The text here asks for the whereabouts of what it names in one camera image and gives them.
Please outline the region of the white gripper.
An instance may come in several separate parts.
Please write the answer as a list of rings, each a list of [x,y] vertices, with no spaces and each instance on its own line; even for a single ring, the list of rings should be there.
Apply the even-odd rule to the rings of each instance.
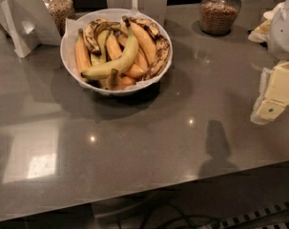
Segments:
[[[266,11],[248,39],[256,43],[267,41],[270,54],[289,60],[289,0]],[[250,120],[265,125],[275,121],[289,106],[289,61],[279,61],[273,69],[264,68],[258,92]]]

